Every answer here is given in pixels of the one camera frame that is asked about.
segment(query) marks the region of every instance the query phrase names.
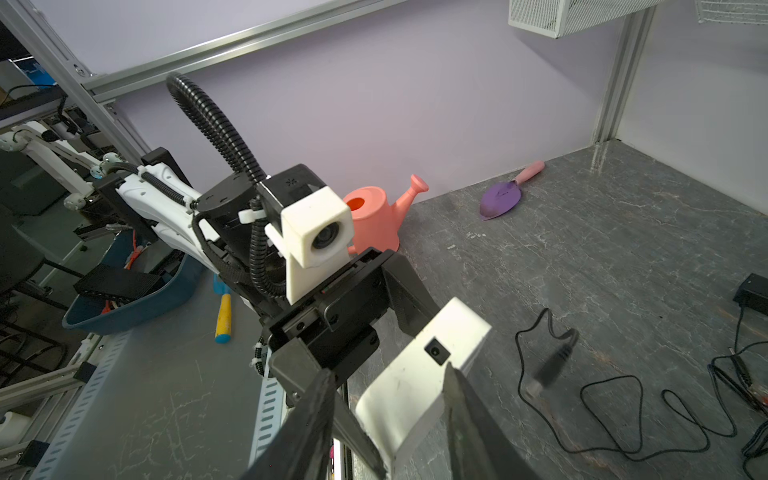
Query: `gray table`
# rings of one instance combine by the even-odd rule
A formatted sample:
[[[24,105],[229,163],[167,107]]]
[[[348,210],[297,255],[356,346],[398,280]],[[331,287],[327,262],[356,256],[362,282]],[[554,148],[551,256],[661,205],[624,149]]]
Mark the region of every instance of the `gray table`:
[[[57,478],[218,480],[247,467],[261,377],[261,326],[233,298],[233,335],[214,342],[220,296],[194,296],[137,327],[56,469]]]
[[[548,162],[523,186],[522,202],[495,220],[478,218],[478,199],[512,175],[416,204],[401,229],[401,252],[439,304],[457,296],[491,323],[469,381],[542,478],[743,478],[739,450],[765,419],[730,392],[723,396],[739,426],[735,439],[714,437],[709,452],[642,463],[615,453],[564,453],[517,397],[515,332],[549,306],[557,330],[568,324],[581,332],[564,376],[538,402],[566,445],[610,445],[581,406],[578,390],[625,373],[645,384],[644,453],[704,444],[694,426],[661,402],[664,388],[680,393],[707,425],[729,428],[705,365],[733,344],[738,308],[731,299],[738,285],[750,272],[768,275],[768,219],[621,142],[611,142],[604,157],[593,153],[590,148]],[[350,379],[351,403],[409,341],[391,313],[376,330],[381,348]],[[766,318],[748,312],[740,345],[762,339],[768,339]],[[544,326],[528,334],[528,367],[555,345]],[[766,353],[745,355],[763,382]],[[637,387],[598,387],[589,399],[619,442],[634,448]],[[755,478],[767,477],[768,458],[750,469]],[[366,478],[361,465],[356,471]],[[398,478],[450,478],[442,423]]]

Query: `yellow handle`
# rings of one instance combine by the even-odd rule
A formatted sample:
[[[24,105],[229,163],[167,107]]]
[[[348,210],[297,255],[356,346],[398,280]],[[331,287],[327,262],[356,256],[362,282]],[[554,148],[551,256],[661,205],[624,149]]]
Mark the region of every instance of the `yellow handle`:
[[[216,320],[216,343],[227,343],[232,338],[232,296],[225,293],[221,296],[219,318]]]

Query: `zip tie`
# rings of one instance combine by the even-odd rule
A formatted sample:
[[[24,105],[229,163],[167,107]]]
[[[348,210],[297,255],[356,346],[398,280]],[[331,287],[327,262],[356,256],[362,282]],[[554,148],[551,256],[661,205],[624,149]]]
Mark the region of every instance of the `zip tie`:
[[[266,218],[266,212],[264,210],[251,210],[247,208],[237,212],[237,217],[240,218],[240,223],[242,224],[253,223],[261,218]]]

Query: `camera lens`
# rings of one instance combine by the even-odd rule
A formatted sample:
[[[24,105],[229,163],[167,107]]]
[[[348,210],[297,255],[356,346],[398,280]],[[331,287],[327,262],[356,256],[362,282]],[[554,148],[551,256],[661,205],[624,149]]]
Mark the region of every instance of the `camera lens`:
[[[339,224],[336,222],[331,223],[317,234],[317,237],[312,242],[312,247],[318,250],[323,249],[333,243],[337,235],[339,235]]]

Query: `white wire basket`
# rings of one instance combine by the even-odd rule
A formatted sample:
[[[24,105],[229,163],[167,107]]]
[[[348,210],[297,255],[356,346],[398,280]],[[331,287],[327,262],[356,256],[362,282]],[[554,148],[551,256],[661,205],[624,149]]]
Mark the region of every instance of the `white wire basket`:
[[[509,0],[509,24],[560,38],[659,3],[661,0]]]
[[[768,0],[696,0],[699,22],[768,25]]]

